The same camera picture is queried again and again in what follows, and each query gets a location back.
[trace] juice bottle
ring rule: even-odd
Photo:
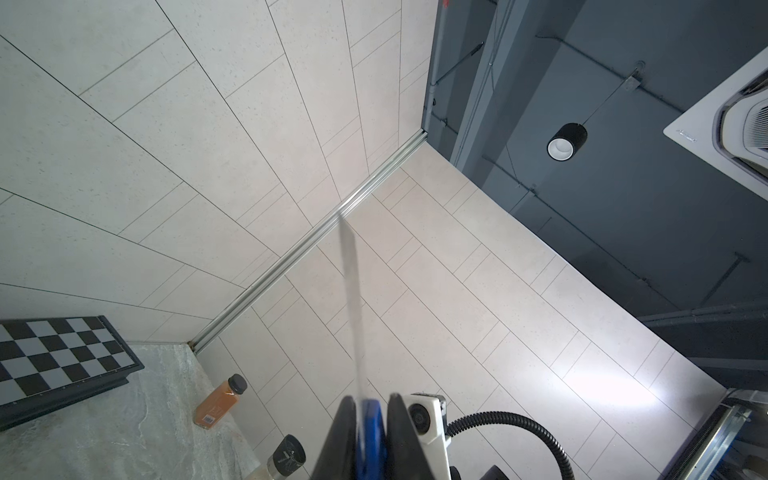
[[[222,382],[195,410],[195,424],[204,429],[216,425],[237,403],[246,388],[248,384],[245,379],[236,373]]]

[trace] metal rail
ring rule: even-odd
[[[387,161],[374,171],[368,179],[352,192],[338,207],[318,223],[310,232],[291,247],[259,279],[242,292],[216,319],[208,324],[189,342],[195,354],[200,353],[216,339],[229,325],[237,320],[260,296],[264,294],[292,266],[296,265],[315,245],[338,224],[340,217],[346,217],[365,200],[384,180],[409,159],[426,141],[427,133],[422,130],[414,134]]]

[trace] checkered board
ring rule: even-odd
[[[106,320],[0,323],[0,406],[140,365]]]

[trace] gray countertop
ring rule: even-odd
[[[231,415],[192,423],[213,386],[186,345],[131,348],[145,368],[127,385],[0,432],[3,478],[241,480],[258,466]]]

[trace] pipe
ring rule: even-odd
[[[563,480],[574,480],[574,472],[571,469],[571,463],[568,461],[568,456],[565,454],[563,447],[560,446],[560,443],[558,443],[554,436],[540,423],[526,416],[510,412],[472,413],[471,415],[450,422],[448,428],[445,429],[445,434],[450,437],[455,437],[465,430],[481,425],[512,425],[528,430],[530,433],[536,435],[539,440],[544,442],[549,451],[552,452],[555,461],[558,463],[560,475]]]

